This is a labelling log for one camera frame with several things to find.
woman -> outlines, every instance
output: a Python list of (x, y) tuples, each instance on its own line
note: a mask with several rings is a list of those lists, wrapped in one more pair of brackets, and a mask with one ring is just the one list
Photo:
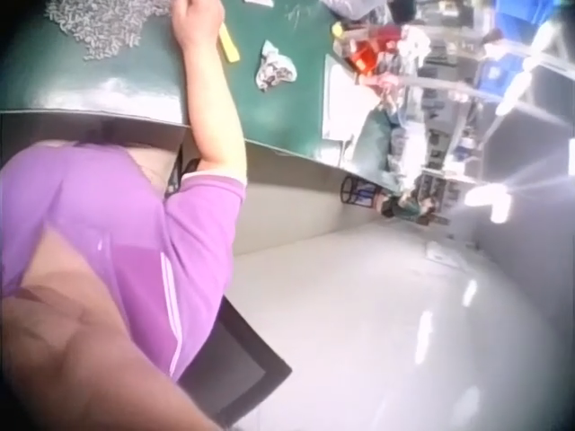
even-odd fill
[(382, 192), (374, 199), (374, 209), (383, 217), (398, 217), (411, 222), (420, 222), (422, 217), (429, 217), (435, 212), (435, 208), (434, 198), (425, 198), (419, 202), (410, 192), (403, 193), (400, 197)]
[(223, 17), (173, 1), (200, 152), (177, 193), (173, 154), (141, 145), (41, 143), (0, 172), (3, 370), (42, 427), (217, 429), (176, 382), (214, 324), (245, 193)]

glossy floor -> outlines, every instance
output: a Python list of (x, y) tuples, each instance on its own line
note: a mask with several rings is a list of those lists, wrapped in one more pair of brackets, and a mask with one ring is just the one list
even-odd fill
[(551, 429), (566, 346), (488, 260), (425, 244), (388, 222), (237, 258), (230, 300), (294, 369), (246, 431)]

purple shirt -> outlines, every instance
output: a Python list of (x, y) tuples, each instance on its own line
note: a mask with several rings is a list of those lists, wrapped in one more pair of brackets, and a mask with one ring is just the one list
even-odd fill
[(233, 266), (239, 181), (201, 173), (163, 199), (115, 145), (33, 146), (0, 172), (2, 296), (42, 228), (56, 228), (108, 287), (134, 342), (174, 380), (211, 331)]

gray wall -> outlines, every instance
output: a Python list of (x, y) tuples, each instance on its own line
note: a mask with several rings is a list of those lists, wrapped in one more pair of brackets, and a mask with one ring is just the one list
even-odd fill
[(486, 148), (485, 176), (513, 189), (510, 218), (496, 225), (484, 214), (476, 230), (480, 246), (566, 334), (573, 327), (575, 235), (575, 180), (567, 176), (570, 137), (568, 128), (509, 114)]

white paper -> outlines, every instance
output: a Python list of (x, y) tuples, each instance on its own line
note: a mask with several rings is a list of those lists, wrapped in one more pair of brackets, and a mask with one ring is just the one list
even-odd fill
[(291, 58), (282, 56), (269, 40), (263, 43), (261, 49), (260, 68), (255, 76), (255, 83), (262, 91), (285, 83), (293, 83), (297, 79), (297, 70)]
[(435, 241), (431, 241), (426, 244), (425, 257), (431, 261), (451, 268), (461, 268), (462, 259), (458, 256), (457, 252), (446, 249)]
[(325, 56), (323, 80), (322, 137), (341, 142), (352, 139), (346, 151), (349, 158), (379, 97), (366, 86), (357, 85), (354, 73), (332, 56)]
[(245, 3), (260, 4), (262, 6), (273, 7), (273, 0), (244, 0)]

